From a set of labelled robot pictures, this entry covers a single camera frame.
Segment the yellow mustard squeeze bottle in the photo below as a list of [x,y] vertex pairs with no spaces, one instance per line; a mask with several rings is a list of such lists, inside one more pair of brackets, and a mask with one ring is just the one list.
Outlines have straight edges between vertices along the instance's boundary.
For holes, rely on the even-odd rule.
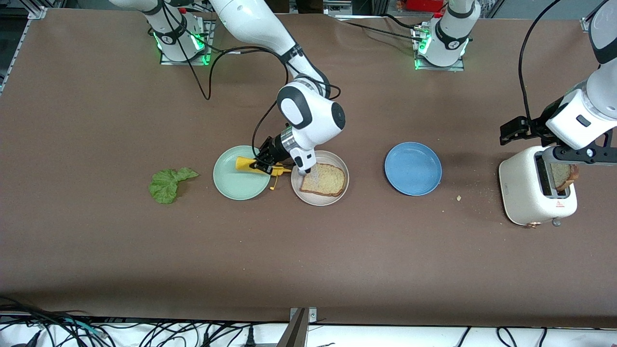
[[[249,164],[253,163],[254,161],[256,161],[256,159],[250,159],[247,157],[243,157],[243,156],[238,156],[236,158],[236,162],[235,162],[235,169],[237,171],[241,171],[241,172],[250,172],[253,174],[264,174],[263,172],[259,172],[259,171],[254,171],[252,169],[249,168]],[[284,165],[276,165],[276,168],[274,169],[273,173],[271,176],[275,177],[275,182],[274,184],[269,187],[270,190],[274,190],[276,187],[276,184],[278,182],[278,177],[282,176],[283,174],[286,173],[291,173],[291,169],[285,167]]]

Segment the brown bread slice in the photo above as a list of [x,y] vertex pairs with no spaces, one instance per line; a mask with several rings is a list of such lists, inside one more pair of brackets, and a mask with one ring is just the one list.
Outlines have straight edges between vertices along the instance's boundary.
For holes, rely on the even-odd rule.
[[300,191],[319,196],[340,196],[346,186],[345,172],[331,164],[316,164],[304,176]]

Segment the green lettuce leaf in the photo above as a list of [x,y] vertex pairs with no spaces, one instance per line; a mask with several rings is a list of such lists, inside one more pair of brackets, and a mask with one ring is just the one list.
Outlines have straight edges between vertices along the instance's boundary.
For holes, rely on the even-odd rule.
[[148,185],[151,197],[159,204],[172,204],[178,195],[179,183],[199,176],[191,168],[183,167],[178,171],[165,169],[152,176]]

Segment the green plate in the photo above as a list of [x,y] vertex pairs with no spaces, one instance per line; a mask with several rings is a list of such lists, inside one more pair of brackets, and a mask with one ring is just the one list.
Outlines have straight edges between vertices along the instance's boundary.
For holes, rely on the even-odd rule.
[[235,167],[238,157],[253,158],[253,147],[243,145],[223,152],[215,163],[213,180],[223,196],[232,200],[249,200],[268,187],[270,176],[261,171],[238,171]]

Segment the beige plate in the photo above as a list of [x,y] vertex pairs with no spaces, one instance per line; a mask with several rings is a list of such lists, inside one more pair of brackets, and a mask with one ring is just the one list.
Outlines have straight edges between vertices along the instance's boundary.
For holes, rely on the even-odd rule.
[[293,191],[302,201],[312,205],[312,206],[329,206],[344,196],[349,186],[349,171],[345,162],[336,154],[329,151],[316,151],[316,159],[317,163],[320,164],[331,164],[341,168],[346,175],[346,186],[344,191],[340,196],[319,196],[311,193],[304,193],[300,191],[300,186],[302,184],[302,180],[304,176],[299,174],[298,168],[293,168],[291,173],[291,184],[293,187]]

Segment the blue plate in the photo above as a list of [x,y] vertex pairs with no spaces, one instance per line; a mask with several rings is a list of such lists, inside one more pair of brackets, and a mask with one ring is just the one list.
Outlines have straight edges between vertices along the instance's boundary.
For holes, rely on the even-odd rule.
[[432,149],[408,141],[390,149],[384,160],[384,173],[390,185],[400,193],[423,196],[439,186],[443,168]]

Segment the bread slice dark crust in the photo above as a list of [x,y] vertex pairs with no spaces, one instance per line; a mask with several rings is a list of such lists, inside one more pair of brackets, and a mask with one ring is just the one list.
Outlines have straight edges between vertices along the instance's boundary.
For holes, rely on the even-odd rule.
[[579,178],[577,164],[550,164],[555,190],[565,191]]

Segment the white toaster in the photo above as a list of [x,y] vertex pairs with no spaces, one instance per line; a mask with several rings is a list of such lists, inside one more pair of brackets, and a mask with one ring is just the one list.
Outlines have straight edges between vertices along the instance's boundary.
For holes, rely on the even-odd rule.
[[503,209],[519,226],[559,226],[562,219],[577,211],[575,187],[556,190],[551,166],[542,158],[544,151],[546,147],[529,147],[499,165]]

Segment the red background box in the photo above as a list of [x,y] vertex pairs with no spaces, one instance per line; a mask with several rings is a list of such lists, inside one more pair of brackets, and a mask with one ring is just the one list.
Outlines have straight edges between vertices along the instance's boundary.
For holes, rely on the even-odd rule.
[[446,0],[405,0],[408,11],[419,13],[438,13]]

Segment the dark aluminium bar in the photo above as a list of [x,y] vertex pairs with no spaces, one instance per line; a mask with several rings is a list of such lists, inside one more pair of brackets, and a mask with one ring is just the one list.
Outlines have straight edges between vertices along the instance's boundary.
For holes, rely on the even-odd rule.
[[306,347],[310,318],[310,308],[303,307],[292,309],[290,323],[284,330],[276,347]]

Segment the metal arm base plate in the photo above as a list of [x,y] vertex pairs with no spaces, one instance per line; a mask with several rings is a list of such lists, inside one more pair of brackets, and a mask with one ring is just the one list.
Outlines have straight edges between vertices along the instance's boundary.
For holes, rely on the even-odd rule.
[[413,43],[415,70],[462,72],[464,70],[464,62],[462,59],[462,54],[465,52],[464,49],[457,61],[452,65],[442,67],[434,65],[432,62],[428,61],[427,57],[425,57],[425,53],[430,44],[432,44],[435,40],[432,39],[429,26],[426,24],[428,24],[428,22],[422,22],[419,26],[413,26],[412,29],[410,29],[412,38],[415,39],[415,42]]
[[162,50],[161,42],[156,39],[157,48],[160,53],[160,65],[164,66],[188,66],[189,63],[195,66],[207,66],[210,64],[210,59],[213,53],[210,44],[214,42],[214,29],[216,22],[213,20],[203,20],[203,18],[195,17],[196,25],[191,30],[192,42],[196,49],[196,54],[191,61],[172,61]]

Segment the small metal bracket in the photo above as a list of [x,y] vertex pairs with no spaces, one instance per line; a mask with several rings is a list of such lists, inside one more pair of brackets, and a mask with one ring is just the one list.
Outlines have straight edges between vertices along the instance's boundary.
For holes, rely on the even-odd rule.
[[[290,321],[293,319],[293,316],[295,316],[295,313],[300,310],[299,307],[292,307],[290,309]],[[318,316],[317,316],[317,308],[316,307],[306,307],[306,311],[308,314],[308,322],[311,323],[316,323],[318,320]]]

